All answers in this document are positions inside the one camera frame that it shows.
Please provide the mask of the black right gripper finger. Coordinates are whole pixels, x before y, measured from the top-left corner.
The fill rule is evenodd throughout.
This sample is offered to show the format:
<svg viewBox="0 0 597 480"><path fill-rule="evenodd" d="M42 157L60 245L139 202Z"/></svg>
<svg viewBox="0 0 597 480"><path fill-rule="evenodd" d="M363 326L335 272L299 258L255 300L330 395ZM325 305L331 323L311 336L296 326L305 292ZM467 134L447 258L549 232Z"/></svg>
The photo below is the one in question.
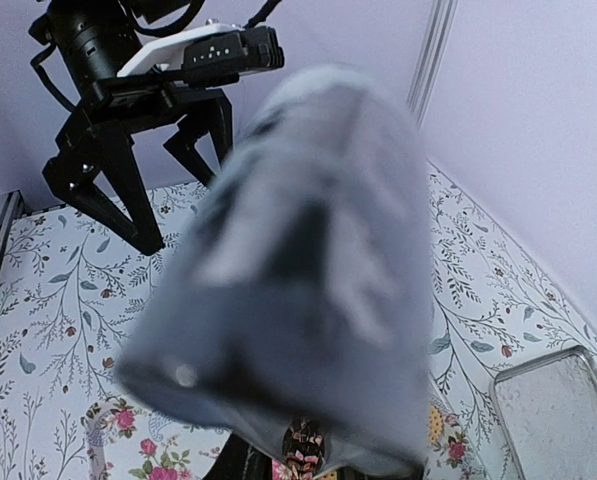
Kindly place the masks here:
<svg viewBox="0 0 597 480"><path fill-rule="evenodd" d="M231 434L204 480L271 480L271 459Z"/></svg>

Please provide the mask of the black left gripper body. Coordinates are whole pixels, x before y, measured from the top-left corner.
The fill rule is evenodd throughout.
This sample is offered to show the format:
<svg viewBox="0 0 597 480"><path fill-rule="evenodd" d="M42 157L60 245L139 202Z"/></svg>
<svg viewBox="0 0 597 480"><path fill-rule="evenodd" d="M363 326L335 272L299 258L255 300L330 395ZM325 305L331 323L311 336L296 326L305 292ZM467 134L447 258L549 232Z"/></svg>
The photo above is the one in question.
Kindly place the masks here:
<svg viewBox="0 0 597 480"><path fill-rule="evenodd" d="M165 150L198 182L216 174L196 149L210 136L218 161L233 146L232 106L220 89L156 79L116 78L93 84L56 137L57 156L43 168L55 197L109 228L142 254L164 246L133 153L133 135L168 125Z"/></svg>

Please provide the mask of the silver white tongs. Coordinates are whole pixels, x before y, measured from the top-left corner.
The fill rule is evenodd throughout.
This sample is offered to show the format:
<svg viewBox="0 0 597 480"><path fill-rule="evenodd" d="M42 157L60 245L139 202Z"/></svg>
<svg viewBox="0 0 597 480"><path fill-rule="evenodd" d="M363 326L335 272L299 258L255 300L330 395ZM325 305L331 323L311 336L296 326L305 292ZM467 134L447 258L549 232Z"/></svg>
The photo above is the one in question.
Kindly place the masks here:
<svg viewBox="0 0 597 480"><path fill-rule="evenodd" d="M116 362L173 419L284 462L316 420L319 474L423 467L432 320L426 159L414 123L345 65L289 77L202 199Z"/></svg>

